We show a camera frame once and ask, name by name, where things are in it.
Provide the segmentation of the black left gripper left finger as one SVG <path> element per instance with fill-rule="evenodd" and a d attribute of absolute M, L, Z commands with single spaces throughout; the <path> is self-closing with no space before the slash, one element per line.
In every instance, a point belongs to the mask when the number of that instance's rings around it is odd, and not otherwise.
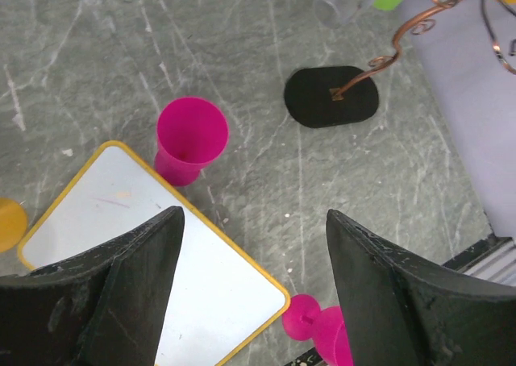
<path fill-rule="evenodd" d="M 184 228 L 171 206 L 81 254 L 2 277 L 2 364 L 154 364 Z"/>

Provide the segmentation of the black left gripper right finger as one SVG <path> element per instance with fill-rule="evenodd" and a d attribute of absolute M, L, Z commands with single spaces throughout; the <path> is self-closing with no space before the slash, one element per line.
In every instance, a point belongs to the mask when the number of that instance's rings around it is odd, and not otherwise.
<path fill-rule="evenodd" d="M 327 245 L 356 365 L 513 365 L 515 288 L 435 264 L 329 210 Z"/>

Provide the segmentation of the pink wine glass front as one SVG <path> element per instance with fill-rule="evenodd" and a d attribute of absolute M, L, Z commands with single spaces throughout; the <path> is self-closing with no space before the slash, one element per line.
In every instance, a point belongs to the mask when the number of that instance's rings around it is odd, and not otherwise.
<path fill-rule="evenodd" d="M 353 365 L 343 313 L 339 306 L 322 309 L 309 294 L 291 298 L 281 316 L 285 333 L 294 340 L 314 342 L 315 351 L 328 365 Z"/>

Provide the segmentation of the pink wine glass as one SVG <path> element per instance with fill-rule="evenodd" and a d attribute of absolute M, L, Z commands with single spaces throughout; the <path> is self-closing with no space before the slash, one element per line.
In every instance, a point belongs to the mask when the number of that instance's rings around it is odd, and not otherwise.
<path fill-rule="evenodd" d="M 178 98 L 157 119 L 154 169 L 170 185 L 190 185 L 223 153 L 229 137 L 227 119 L 213 102 Z"/>
<path fill-rule="evenodd" d="M 328 365 L 353 365 L 343 313 L 339 306 L 322 309 L 309 294 L 291 298 L 281 316 L 285 333 L 294 340 L 314 342 L 315 351 Z"/>

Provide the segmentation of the yellow-framed whiteboard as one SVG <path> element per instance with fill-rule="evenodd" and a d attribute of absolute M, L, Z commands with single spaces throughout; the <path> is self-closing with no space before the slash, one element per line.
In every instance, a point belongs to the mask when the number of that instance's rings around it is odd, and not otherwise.
<path fill-rule="evenodd" d="M 179 206 L 185 231 L 156 353 L 158 365 L 225 364 L 289 306 L 288 291 L 126 144 L 105 142 L 20 241 L 43 267 Z"/>

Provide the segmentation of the aluminium mounting rail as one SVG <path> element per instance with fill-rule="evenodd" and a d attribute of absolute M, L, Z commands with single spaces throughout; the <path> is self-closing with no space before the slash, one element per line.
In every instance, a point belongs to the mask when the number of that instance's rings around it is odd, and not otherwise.
<path fill-rule="evenodd" d="M 511 237 L 488 236 L 443 264 L 444 267 L 471 277 L 503 285 L 515 285 L 515 242 Z M 328 365 L 310 350 L 288 362 L 289 365 Z"/>

